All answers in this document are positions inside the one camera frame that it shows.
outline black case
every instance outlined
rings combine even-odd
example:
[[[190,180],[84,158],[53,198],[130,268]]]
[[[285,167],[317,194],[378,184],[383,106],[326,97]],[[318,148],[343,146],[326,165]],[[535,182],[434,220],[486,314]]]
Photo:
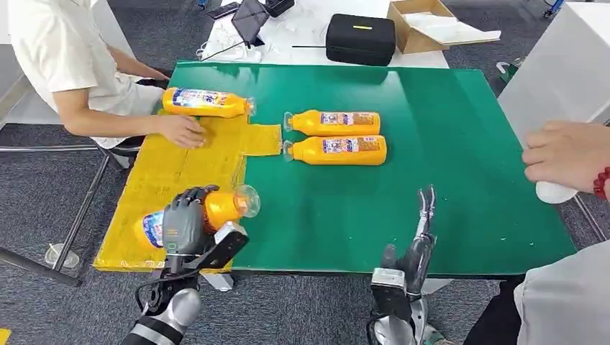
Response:
[[[329,60],[358,65],[387,66],[396,50],[394,22],[334,14],[326,33]]]
[[[265,0],[263,6],[270,16],[277,18],[280,14],[288,11],[288,9],[294,6],[294,0]]]

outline white sleeve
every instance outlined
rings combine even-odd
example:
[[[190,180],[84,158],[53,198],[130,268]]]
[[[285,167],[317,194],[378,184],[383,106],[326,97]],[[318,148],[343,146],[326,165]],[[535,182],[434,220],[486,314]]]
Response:
[[[28,30],[32,63],[50,92],[92,88],[98,85],[87,43],[61,16],[37,18]]]
[[[527,272],[514,291],[518,345],[608,344],[610,241]]]

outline yellow paper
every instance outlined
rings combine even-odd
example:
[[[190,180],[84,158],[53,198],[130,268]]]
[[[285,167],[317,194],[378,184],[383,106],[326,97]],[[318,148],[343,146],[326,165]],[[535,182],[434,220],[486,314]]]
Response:
[[[11,330],[6,328],[0,328],[0,345],[5,345],[9,341],[11,336]]]
[[[162,267],[165,251],[138,244],[136,221],[162,210],[188,188],[215,184],[220,190],[232,190],[244,182],[245,156],[279,155],[281,151],[279,125],[248,124],[247,116],[204,117],[199,122],[208,132],[208,145],[202,148],[182,149],[161,135],[146,136],[94,261],[96,269],[148,271]]]

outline gray carpet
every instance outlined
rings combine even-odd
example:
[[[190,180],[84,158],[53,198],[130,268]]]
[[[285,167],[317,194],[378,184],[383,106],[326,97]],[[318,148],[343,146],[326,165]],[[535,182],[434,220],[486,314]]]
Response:
[[[110,1],[136,56],[171,68],[192,59],[211,22],[194,0]],[[494,90],[498,60],[525,56],[547,22],[542,2],[451,0],[454,13],[480,29],[501,29],[502,41],[453,47],[445,53],[453,68],[480,68]],[[9,125],[0,145],[87,142],[59,126]],[[101,160],[98,152],[71,154],[0,153],[0,244],[42,262],[47,244],[61,242]],[[79,288],[60,285],[0,264],[0,328],[13,331],[9,344],[116,344],[137,317],[132,289],[147,274],[99,272],[91,262],[111,220],[127,178],[109,169],[85,218],[74,251],[81,265],[71,270]],[[586,198],[610,234],[607,204]],[[580,211],[567,203],[558,211],[582,248],[598,239]],[[205,282],[203,310],[184,344],[364,344],[364,324],[373,305],[366,277],[244,276],[228,293]],[[431,322],[460,343],[488,300],[494,281],[456,280],[430,297]]]

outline white shirt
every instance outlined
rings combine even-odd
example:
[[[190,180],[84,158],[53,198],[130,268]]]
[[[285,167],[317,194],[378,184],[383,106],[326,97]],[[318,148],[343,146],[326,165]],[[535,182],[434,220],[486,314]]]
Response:
[[[527,271],[518,345],[610,344],[610,241]]]
[[[91,0],[9,0],[9,32],[24,74],[55,111],[58,91],[88,88],[90,109],[124,116],[149,115],[163,94],[117,72]],[[107,149],[125,140],[93,139]]]

